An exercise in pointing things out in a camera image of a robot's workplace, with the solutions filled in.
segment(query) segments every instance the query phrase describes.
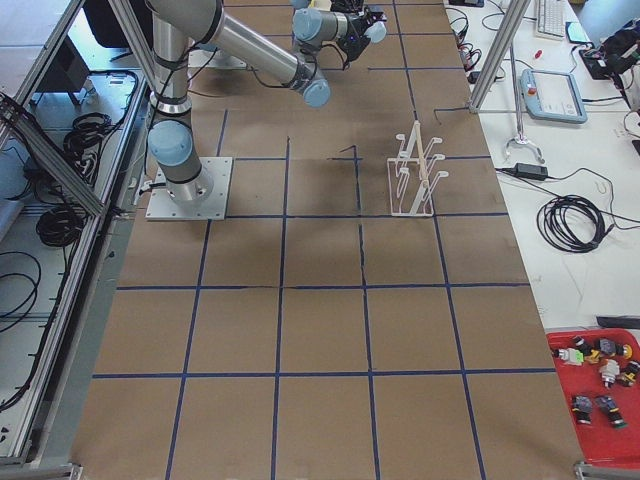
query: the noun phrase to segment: power adapter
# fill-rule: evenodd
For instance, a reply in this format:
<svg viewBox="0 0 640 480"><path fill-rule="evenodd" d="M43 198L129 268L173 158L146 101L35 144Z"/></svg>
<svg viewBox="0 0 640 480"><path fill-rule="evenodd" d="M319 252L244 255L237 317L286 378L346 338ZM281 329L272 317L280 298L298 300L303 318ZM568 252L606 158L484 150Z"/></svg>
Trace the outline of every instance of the power adapter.
<svg viewBox="0 0 640 480"><path fill-rule="evenodd" d="M528 178L544 182L549 178L547 167L541 165L529 165L528 163L516 163L512 168L500 169L501 172L508 173L516 178Z"/></svg>
<svg viewBox="0 0 640 480"><path fill-rule="evenodd" d="M471 72L467 77L467 82L469 82L471 85L475 85L475 83L478 81L478 77L480 77L481 71L482 70L476 70L475 72ZM496 78L494 78L493 81L497 82L498 80L502 80L503 78L504 77L496 76Z"/></svg>

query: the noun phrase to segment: grid line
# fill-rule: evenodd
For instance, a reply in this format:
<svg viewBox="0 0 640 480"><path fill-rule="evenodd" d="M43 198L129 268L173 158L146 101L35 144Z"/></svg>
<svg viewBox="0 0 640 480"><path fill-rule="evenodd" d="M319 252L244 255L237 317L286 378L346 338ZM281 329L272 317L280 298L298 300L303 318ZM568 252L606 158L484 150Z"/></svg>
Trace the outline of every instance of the grid line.
<svg viewBox="0 0 640 480"><path fill-rule="evenodd" d="M383 290L398 288L515 288L530 287L529 282L481 282L481 283L396 283L396 284L367 284L367 285L294 285L284 287L285 290ZM164 291L164 290L182 290L191 291L199 288L200 290L247 290L256 289L275 289L279 287L271 285L139 285L118 287L121 292L137 292L137 291Z"/></svg>
<svg viewBox="0 0 640 480"><path fill-rule="evenodd" d="M291 141L287 137L286 163L284 169L284 198L282 200L282 236L280 243L280 278L278 285L278 328L276 336L276 362L275 362L275 382L273 388L273 427L271 433L271 479L276 480L277 460L278 460L278 413L280 402L280 363L282 359L282 320L284 303L284 275L285 275L285 254L287 245L287 208L289 198L289 166L291 155Z"/></svg>
<svg viewBox="0 0 640 480"><path fill-rule="evenodd" d="M358 161L358 147L353 146L353 169L356 176L356 204L358 213L362 213L362 197L360 195L360 166ZM367 348L367 371L369 383L369 411L371 414L371 438L373 443L373 466L376 480L381 479L380 451L378 445L378 426L376 419L376 399L373 384L373 354L371 352L371 324L369 322L369 295L367 293L366 255L364 245L364 231L362 220L358 223L358 242L360 247L360 275L362 280L362 306L364 309L364 333Z"/></svg>
<svg viewBox="0 0 640 480"><path fill-rule="evenodd" d="M393 8L394 11L396 13L396 22L398 24L398 33L400 34L400 45L402 47L402 56L403 56L403 61L404 61L404 65L405 67L408 67L407 64L407 56L405 53L405 49L404 49L404 42L402 41L402 29L400 27L400 21L398 20L398 15L397 15L397 6L396 6L396 2L395 0L393 0ZM414 101L414 94L413 94L413 86L411 84L411 76L409 75L409 71L406 71L406 75L407 75L407 85L409 87L409 94L411 96L411 100L414 102L414 108L415 108L415 101ZM478 437L478 429L476 426L476 422L475 422L475 414L473 411L473 403L471 400L471 392L469 391L469 383L467 380L467 374L465 372L465 364L464 364L464 355L462 352L462 343L460 341L460 332L458 329L458 322L456 319L456 314L455 314L455 308L453 305L453 296L451 294L451 285L449 283L449 275L447 272L447 262L446 262L446 258L445 258L445 254L444 254L444 247L442 245L442 237L440 235L440 227L438 224L438 218L437 218L437 212L436 212L436 205L435 202L433 204L433 223L434 223L434 227L435 227L435 232L436 232L436 239L437 239L437 243L438 243L438 251L440 254L440 262L442 264L442 274L444 277L444 283L445 283L445 288L447 291L447 298L449 301L449 309L450 309L450 313L451 313L451 322L452 322L452 326L453 326L453 331L454 331L454 337L455 337L455 341L456 341L456 349L458 352L458 360L460 362L460 370L461 370L461 377L462 377L462 384L464 387L464 393L465 393L465 400L467 403L467 410L468 410L468 414L469 414L469 421L471 424L471 434L473 436L473 443L474 443L474 447L475 447L475 451L476 451L476 458L477 458L477 462L478 462L478 468L480 470L480 477L482 480L487 480L487 476L486 476L486 472L485 472L485 468L484 468L484 460L482 458L482 449L480 447L480 440Z"/></svg>
<svg viewBox="0 0 640 480"><path fill-rule="evenodd" d="M216 155L220 155L220 151L222 149L222 142L224 139L224 133L227 126L227 118L229 115L229 111L224 111L224 118L222 120L222 128L220 130L220 137L218 139L218 148ZM189 335L187 337L187 347L184 355L184 364L182 367L182 377L180 381L180 391L178 393L178 402L176 405L176 413L173 421L173 430L171 432L171 444L169 446L169 455L167 459L167 469L165 472L165 480L171 479L171 470L173 468L173 458L176 450L176 443L178 440L178 430L180 428L180 418L182 416L182 404L184 402L184 392L187 383L187 373L189 372L189 360L191 356L191 347L193 344L193 336L195 332L196 319L198 317L198 305L200 303L200 287L202 286L202 280L204 278L204 269L205 263L207 259L207 249L209 246L209 236L211 235L213 222L211 220L207 221L207 228L205 230L204 235L204 244L202 245L202 254L200 256L200 267L198 270L198 282L195 288L195 298L193 301L193 311L191 312L191 323L189 324Z"/></svg>
<svg viewBox="0 0 640 480"><path fill-rule="evenodd" d="M475 368L464 370L467 376L474 375L539 375L555 373L553 367L541 368ZM314 377L432 377L442 375L462 375L460 369L444 370L377 370L362 372L158 372L158 373L96 373L94 380L122 380L131 378L314 378Z"/></svg>

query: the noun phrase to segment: brown cardboard floor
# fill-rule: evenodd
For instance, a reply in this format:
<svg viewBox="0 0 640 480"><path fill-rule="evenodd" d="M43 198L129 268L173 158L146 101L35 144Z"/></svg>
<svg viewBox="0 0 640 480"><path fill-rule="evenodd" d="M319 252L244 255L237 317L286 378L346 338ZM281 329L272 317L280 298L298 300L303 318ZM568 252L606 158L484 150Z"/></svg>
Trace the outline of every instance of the brown cardboard floor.
<svg viewBox="0 0 640 480"><path fill-rule="evenodd" d="M269 3L227 2L288 34ZM432 113L468 97L446 14L383 3L395 34L326 72L326 108L247 72L194 82L220 96L193 96L199 153L236 157L229 218L138 210L73 450L88 479L573 478L480 123ZM390 218L385 160L414 115L451 176L435 218Z"/></svg>

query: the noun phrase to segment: metal mounting plate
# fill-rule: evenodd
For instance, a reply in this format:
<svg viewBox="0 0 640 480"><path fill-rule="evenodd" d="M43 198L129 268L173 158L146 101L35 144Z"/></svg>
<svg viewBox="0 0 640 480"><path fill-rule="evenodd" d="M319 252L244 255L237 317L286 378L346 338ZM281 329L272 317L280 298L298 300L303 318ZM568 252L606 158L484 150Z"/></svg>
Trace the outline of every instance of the metal mounting plate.
<svg viewBox="0 0 640 480"><path fill-rule="evenodd" d="M227 211L229 184L233 158L200 157L202 167L213 177L213 191L202 202L179 204L173 201L166 188L151 192L147 207L147 220L223 220ZM158 170L155 183L164 183L165 178Z"/></svg>
<svg viewBox="0 0 640 480"><path fill-rule="evenodd" d="M207 67L215 70L246 70L247 64L230 55L217 53L211 58L211 52L196 50L189 55L189 67Z"/></svg>

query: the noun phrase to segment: white test tube rack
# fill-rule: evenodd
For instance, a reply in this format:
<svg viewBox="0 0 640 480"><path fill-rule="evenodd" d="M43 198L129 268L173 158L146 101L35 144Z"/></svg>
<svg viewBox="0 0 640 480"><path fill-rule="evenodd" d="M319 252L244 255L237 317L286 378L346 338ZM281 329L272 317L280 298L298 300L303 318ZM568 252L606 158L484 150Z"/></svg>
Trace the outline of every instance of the white test tube rack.
<svg viewBox="0 0 640 480"><path fill-rule="evenodd" d="M387 159L391 215L432 217L433 192L440 179L449 176L449 172L443 170L433 174L436 162L445 159L442 154L431 153L434 145L442 143L442 139L433 137L425 148L422 144L420 122L417 120L413 122L408 142L402 133L397 134L396 139L400 141L398 155ZM416 147L417 158L412 157Z"/></svg>

